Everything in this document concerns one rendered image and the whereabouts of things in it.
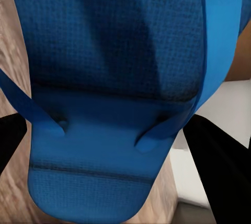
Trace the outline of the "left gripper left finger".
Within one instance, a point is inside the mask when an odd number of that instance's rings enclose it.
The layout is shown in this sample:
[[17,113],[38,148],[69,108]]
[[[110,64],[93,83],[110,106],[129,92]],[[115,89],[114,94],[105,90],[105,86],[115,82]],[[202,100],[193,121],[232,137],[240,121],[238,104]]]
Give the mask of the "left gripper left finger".
[[0,118],[0,175],[26,133],[26,119],[20,113]]

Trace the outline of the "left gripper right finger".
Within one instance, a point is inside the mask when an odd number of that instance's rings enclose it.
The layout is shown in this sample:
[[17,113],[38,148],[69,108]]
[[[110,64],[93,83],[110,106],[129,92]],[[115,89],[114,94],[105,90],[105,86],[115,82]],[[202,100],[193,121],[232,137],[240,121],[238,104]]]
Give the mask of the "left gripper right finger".
[[251,224],[251,151],[197,114],[183,132],[216,224]]

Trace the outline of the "sandal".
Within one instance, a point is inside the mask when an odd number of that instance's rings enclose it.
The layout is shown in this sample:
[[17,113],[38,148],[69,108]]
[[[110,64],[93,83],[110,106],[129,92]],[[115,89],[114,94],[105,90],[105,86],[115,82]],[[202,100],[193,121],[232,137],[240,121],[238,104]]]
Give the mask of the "sandal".
[[251,0],[14,0],[31,98],[28,192],[47,215],[121,224],[144,205],[182,129],[218,90]]

